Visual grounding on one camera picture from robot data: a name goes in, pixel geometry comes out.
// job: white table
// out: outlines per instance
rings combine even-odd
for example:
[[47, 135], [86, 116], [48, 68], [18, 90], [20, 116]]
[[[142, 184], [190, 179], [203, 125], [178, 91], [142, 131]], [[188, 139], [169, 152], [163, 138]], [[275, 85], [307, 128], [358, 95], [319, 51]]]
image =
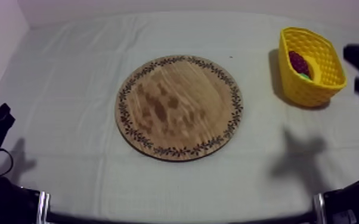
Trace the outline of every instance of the white table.
[[[77, 21], [30, 31], [0, 83], [17, 119], [19, 185], [51, 193], [52, 209], [143, 222], [224, 222], [307, 211], [311, 195], [359, 180], [358, 71], [323, 110], [273, 91], [281, 28], [306, 27], [342, 57], [359, 30], [247, 13], [154, 13]], [[217, 153], [167, 163], [133, 150], [114, 121], [119, 86], [156, 57], [191, 54], [236, 79], [245, 110]], [[5, 157], [0, 155], [0, 166]]]

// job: round wooden board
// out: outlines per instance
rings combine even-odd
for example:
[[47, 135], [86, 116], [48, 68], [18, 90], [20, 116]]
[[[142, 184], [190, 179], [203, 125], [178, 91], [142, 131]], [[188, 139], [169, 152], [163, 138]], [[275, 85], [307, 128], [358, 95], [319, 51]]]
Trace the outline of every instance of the round wooden board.
[[116, 100], [116, 121], [138, 151], [189, 161], [226, 144], [241, 121], [242, 95], [219, 65], [200, 57], [155, 59], [133, 72]]

